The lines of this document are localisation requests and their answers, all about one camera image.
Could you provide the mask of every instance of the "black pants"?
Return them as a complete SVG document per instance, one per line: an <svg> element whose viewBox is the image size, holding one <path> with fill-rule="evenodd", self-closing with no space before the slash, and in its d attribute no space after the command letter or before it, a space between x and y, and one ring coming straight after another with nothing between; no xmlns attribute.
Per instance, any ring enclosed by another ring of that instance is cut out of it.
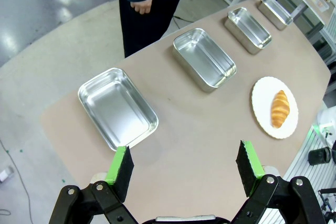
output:
<svg viewBox="0 0 336 224"><path fill-rule="evenodd" d="M159 40L167 31L180 0L153 0L149 14L139 14L119 0L125 58Z"/></svg>

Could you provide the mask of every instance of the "shallow metal tray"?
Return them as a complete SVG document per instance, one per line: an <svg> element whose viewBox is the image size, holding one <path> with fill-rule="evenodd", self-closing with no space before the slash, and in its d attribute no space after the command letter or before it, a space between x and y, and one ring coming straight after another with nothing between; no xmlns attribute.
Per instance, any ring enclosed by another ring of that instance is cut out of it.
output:
<svg viewBox="0 0 336 224"><path fill-rule="evenodd" d="M78 97L112 150L133 147L152 134L159 123L126 73L111 68L83 84Z"/></svg>
<svg viewBox="0 0 336 224"><path fill-rule="evenodd" d="M279 30L284 30L290 23L293 22L290 14L276 0L261 0L258 9Z"/></svg>
<svg viewBox="0 0 336 224"><path fill-rule="evenodd" d="M229 12L225 26L251 54L256 54L272 41L269 32L244 7Z"/></svg>
<svg viewBox="0 0 336 224"><path fill-rule="evenodd" d="M205 92L215 90L236 73L235 63L200 28L187 31L174 40L174 55Z"/></svg>

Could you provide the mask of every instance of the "beige tabletop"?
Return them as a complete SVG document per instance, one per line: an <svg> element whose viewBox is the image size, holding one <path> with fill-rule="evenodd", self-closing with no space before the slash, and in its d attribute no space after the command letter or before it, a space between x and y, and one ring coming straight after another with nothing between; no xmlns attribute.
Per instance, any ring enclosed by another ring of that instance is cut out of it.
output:
<svg viewBox="0 0 336 224"><path fill-rule="evenodd" d="M302 0L307 4L307 6L315 13L315 15L322 21L322 23L327 26L329 24L332 11L334 10L335 6L332 3L329 4L329 9L325 12L321 12L319 8L314 4L312 0Z"/></svg>
<svg viewBox="0 0 336 224"><path fill-rule="evenodd" d="M125 205L137 221L206 214L232 219L246 200L235 163L240 140L252 141L261 162L282 175L293 161L330 73L295 24L278 31L257 2L238 5L247 7L273 37L257 55L226 30L225 9L107 66L125 70L159 117L157 130L131 148L135 167ZM195 27L205 29L237 66L236 75L212 93L200 90L173 58L174 38ZM264 76L282 80L296 98L299 121L287 139L270 137L255 120L251 89ZM86 115L76 90L49 107L41 123L79 186L108 170L114 152Z"/></svg>

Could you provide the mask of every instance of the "plate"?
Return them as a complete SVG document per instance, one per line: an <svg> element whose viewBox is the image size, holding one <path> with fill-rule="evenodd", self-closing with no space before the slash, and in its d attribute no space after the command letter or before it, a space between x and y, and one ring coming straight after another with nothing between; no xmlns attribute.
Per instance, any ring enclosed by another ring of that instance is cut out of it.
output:
<svg viewBox="0 0 336 224"><path fill-rule="evenodd" d="M283 90L289 102L289 115L280 128L271 123L271 107L275 95ZM298 106L290 89L275 77L263 77L256 82L252 91L252 107L260 126L270 136L283 139L289 137L296 129L299 119Z"/></svg>

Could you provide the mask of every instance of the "white power adapter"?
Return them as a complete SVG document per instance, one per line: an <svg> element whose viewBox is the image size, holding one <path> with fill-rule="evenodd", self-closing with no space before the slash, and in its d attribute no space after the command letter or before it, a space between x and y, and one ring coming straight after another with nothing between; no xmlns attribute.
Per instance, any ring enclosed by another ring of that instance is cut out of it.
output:
<svg viewBox="0 0 336 224"><path fill-rule="evenodd" d="M12 177L13 174L14 170L10 166L0 172L0 184L3 183L6 179Z"/></svg>

